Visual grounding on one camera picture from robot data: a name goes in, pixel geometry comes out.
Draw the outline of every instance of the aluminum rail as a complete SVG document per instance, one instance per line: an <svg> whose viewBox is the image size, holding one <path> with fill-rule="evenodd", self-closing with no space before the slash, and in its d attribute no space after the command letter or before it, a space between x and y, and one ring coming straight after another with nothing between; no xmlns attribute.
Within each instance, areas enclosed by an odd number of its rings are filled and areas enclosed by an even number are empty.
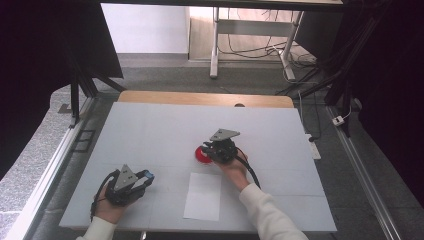
<svg viewBox="0 0 424 240"><path fill-rule="evenodd" d="M331 107L327 107L327 113L331 119L335 118L336 115L333 113ZM346 153L352 163L353 169L356 172L359 182L362 185L362 188L367 195L368 201L371 207L374 209L376 217L380 222L381 228L386 235L388 240L401 240L401 236L397 227L388 211L386 204L381 199L380 194L377 191L377 188L372 181L365 164L362 162L361 157L356 151L355 145L352 140L344 134L343 130L339 127L336 127L337 134L343 144L343 147L346 150Z"/></svg>
<svg viewBox="0 0 424 240"><path fill-rule="evenodd" d="M91 106L93 105L93 99L87 98L81 109L81 116L86 116L89 111L91 111ZM41 204L43 203L44 197L52 185L56 174L58 173L62 163L64 162L67 153L69 152L73 142L75 141L78 132L84 125L86 119L81 119L81 121L74 127L69 128L62 141L60 142L58 148L56 149L53 157L51 158L49 164L44 170L44 173L41 175L40 180L35 186L34 190L31 193L27 203L25 204L23 210L19 214L19 217L13 224L9 233L7 234L7 240L20 240L27 237L27 233L30 230L35 216L40 209Z"/></svg>

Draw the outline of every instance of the red ball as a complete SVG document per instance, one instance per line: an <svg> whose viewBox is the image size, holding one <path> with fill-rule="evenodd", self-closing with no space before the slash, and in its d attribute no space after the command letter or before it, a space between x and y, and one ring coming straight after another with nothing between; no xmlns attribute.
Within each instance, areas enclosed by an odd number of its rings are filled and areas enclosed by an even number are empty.
<svg viewBox="0 0 424 240"><path fill-rule="evenodd" d="M210 159L205 153L202 152L202 149L198 147L196 151L194 152L196 159L198 162L203 164L210 164L212 163L212 159Z"/></svg>

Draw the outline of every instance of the black panel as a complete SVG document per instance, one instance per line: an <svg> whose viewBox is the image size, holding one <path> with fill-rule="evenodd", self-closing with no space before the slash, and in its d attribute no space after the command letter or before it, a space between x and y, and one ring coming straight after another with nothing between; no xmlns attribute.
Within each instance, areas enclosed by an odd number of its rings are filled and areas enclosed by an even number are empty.
<svg viewBox="0 0 424 240"><path fill-rule="evenodd" d="M97 3L2 1L0 35L2 178L42 122L51 94L71 82L66 44L83 67L110 77L122 72Z"/></svg>
<svg viewBox="0 0 424 240"><path fill-rule="evenodd" d="M330 57L342 13L304 12L295 41L318 60Z"/></svg>
<svg viewBox="0 0 424 240"><path fill-rule="evenodd" d="M360 121L424 206L423 3L395 0L354 65Z"/></svg>

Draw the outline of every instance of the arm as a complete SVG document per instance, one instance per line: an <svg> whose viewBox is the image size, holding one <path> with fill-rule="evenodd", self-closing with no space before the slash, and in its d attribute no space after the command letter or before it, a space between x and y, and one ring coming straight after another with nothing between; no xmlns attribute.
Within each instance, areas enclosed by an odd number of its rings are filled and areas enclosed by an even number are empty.
<svg viewBox="0 0 424 240"><path fill-rule="evenodd" d="M238 156L244 160L247 157L241 152ZM258 229L261 240L305 240L308 239L291 219L274 204L273 198L265 194L254 183L250 184L246 178L246 168L237 160L229 164L215 162L240 193L240 201L247 208L248 216Z"/></svg>
<svg viewBox="0 0 424 240"><path fill-rule="evenodd" d="M93 221L83 237L77 240L111 240L116 224L125 212L126 207L112 205L105 199L106 187L102 189Z"/></svg>
<svg viewBox="0 0 424 240"><path fill-rule="evenodd" d="M245 187L239 198L247 208L249 219L258 229L261 240L308 239L291 219L275 206L271 195L262 192L254 183Z"/></svg>

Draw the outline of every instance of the white tabletop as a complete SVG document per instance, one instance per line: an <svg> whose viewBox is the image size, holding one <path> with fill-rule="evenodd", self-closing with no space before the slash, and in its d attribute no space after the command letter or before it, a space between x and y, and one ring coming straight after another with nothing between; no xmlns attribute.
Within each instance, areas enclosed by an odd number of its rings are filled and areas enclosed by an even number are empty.
<svg viewBox="0 0 424 240"><path fill-rule="evenodd" d="M143 198L118 228L148 231L256 232L222 178L219 221L183 218L191 173L222 175L194 151L219 128L239 131L233 141L248 156L264 192L303 231L336 231L297 109L115 103L60 222L87 228L90 204L103 179L128 164L155 174Z"/></svg>

